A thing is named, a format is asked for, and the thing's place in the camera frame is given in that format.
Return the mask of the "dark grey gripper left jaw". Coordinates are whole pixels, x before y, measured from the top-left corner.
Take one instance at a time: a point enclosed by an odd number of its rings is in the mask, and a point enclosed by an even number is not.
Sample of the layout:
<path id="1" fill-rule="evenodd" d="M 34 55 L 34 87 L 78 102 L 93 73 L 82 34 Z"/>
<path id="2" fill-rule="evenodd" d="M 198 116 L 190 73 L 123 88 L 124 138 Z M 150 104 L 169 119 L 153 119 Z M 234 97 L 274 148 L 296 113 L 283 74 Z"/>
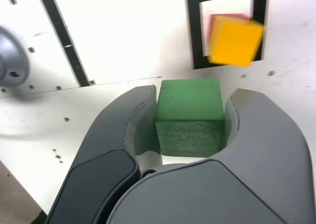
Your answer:
<path id="1" fill-rule="evenodd" d="M 81 143 L 47 223 L 106 223 L 142 173 L 162 164 L 156 113 L 154 85 L 133 88 L 101 111 Z"/>

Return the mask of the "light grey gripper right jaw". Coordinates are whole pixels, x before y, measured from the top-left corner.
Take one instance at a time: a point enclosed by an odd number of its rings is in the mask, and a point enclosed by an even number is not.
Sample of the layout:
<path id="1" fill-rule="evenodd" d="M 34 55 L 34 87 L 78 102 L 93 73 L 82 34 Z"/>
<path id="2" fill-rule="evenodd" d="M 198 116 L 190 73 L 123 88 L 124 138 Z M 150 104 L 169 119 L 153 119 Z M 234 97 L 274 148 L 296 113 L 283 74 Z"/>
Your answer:
<path id="1" fill-rule="evenodd" d="M 244 89 L 227 101 L 225 120 L 222 151 L 142 179 L 108 223 L 312 223 L 311 155 L 296 123 L 263 93 Z"/>

